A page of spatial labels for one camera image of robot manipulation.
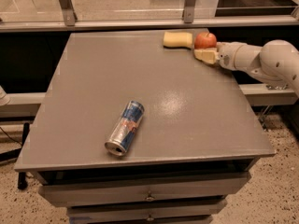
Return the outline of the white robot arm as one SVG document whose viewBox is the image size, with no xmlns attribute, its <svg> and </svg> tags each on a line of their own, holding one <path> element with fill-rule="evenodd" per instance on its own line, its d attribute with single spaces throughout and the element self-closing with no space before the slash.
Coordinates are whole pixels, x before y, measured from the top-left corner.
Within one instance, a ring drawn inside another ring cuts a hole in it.
<svg viewBox="0 0 299 224">
<path fill-rule="evenodd" d="M 299 96 L 299 51 L 284 40 L 262 47 L 240 42 L 218 42 L 216 48 L 196 49 L 194 56 L 206 64 L 241 71 L 274 87 L 288 86 Z"/>
</svg>

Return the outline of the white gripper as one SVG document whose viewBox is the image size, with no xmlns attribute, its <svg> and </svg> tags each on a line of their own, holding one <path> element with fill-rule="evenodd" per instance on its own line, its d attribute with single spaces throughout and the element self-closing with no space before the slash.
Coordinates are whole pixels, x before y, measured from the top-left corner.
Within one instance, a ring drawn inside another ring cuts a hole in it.
<svg viewBox="0 0 299 224">
<path fill-rule="evenodd" d="M 235 55 L 242 46 L 240 42 L 218 42 L 217 48 L 196 49 L 194 56 L 208 64 L 215 64 L 219 60 L 222 68 L 235 71 Z"/>
</svg>

